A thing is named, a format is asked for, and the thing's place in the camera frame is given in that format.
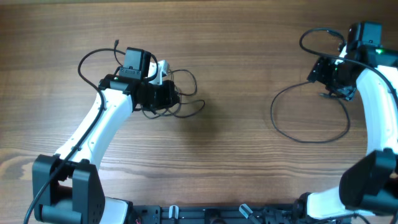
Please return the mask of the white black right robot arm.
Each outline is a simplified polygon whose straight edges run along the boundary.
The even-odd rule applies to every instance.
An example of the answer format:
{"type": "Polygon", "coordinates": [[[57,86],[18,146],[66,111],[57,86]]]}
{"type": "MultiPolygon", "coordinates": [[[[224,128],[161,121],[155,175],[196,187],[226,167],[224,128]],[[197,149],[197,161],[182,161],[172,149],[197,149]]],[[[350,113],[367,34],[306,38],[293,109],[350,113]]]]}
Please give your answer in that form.
{"type": "Polygon", "coordinates": [[[337,187],[303,197],[304,216],[316,221],[347,215],[397,216],[397,51],[381,44],[382,25],[351,25],[340,54],[319,53],[308,76],[338,98],[359,92],[364,107],[366,156],[349,168],[337,187]]]}

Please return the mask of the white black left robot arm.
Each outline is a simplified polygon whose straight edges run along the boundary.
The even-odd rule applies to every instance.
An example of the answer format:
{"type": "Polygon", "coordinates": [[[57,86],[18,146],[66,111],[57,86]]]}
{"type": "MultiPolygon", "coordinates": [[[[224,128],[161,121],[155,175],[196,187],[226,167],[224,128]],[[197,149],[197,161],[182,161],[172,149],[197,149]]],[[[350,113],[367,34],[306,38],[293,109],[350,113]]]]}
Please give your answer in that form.
{"type": "Polygon", "coordinates": [[[166,80],[169,63],[143,49],[127,48],[124,62],[98,84],[93,106],[76,131],[52,156],[32,165],[33,200],[24,223],[139,223],[128,200],[107,197],[99,177],[104,154],[123,122],[135,111],[156,114],[180,103],[166,80]]]}

